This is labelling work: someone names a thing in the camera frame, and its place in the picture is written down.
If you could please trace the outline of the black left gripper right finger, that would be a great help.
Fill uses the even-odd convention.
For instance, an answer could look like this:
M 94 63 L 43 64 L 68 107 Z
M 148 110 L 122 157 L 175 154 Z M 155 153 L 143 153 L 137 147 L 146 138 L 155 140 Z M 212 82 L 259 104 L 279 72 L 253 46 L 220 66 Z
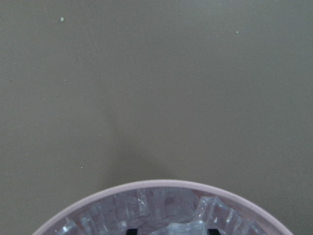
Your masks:
M 220 231 L 218 229 L 207 229 L 207 235 L 220 235 Z

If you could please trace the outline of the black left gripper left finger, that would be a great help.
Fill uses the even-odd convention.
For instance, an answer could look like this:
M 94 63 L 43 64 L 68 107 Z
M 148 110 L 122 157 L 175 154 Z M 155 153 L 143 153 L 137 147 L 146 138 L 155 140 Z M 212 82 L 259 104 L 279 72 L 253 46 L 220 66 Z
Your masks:
M 128 229 L 127 235 L 137 235 L 137 229 L 135 228 Z

